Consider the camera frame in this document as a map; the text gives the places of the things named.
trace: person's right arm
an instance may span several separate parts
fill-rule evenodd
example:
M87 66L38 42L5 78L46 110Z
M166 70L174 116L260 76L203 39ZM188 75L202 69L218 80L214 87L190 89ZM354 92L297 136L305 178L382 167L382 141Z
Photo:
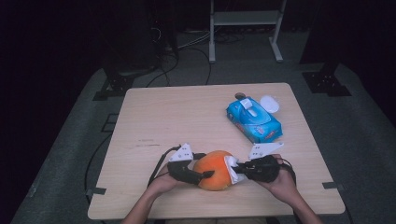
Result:
M281 202L288 204L304 224L323 223L301 196L287 170L281 168L276 180L271 183L256 182L268 189Z

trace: white metal stand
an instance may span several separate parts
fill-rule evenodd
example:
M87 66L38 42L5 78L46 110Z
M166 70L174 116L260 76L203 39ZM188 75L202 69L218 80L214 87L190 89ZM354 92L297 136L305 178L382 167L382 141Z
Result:
M209 40L209 61L216 61L215 51L215 26L218 25L264 25L274 24L276 26L274 36L269 37L271 48L278 63L283 62L279 47L277 46L277 37L280 31L283 14L287 0L282 1L280 10L270 11L231 11L215 12L214 0L210 0L210 40Z

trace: light wood tabletop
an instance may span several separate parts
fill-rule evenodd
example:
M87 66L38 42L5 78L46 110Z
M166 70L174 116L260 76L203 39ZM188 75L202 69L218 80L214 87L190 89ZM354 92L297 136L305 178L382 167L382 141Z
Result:
M341 214L344 203L333 182L303 112L287 83L238 84L130 89L108 147L88 211L91 219L124 218L147 187L161 155L184 143L194 153L226 150L248 161L252 143L227 119L226 108L243 92L260 101L265 94L280 104L274 117L285 145L274 153L288 160L297 187L317 214ZM292 210L254 181L245 179L226 190L207 191L194 185L164 194L149 218L265 217L292 215Z

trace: orange sphere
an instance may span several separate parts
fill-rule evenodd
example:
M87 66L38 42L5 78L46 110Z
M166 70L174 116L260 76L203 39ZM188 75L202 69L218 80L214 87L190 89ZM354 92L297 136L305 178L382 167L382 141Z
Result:
M211 177L201 180L198 185L200 188L222 190L231 186L232 182L225 164L225 156L232 156L232 154L223 150L209 152L194 164L192 170L195 172L215 171Z

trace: wet wipes package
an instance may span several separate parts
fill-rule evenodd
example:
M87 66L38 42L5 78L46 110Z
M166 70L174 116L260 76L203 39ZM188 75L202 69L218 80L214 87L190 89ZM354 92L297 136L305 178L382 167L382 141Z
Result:
M283 134L280 122L262 105L249 96L235 97L227 107L227 117L252 143L270 143Z

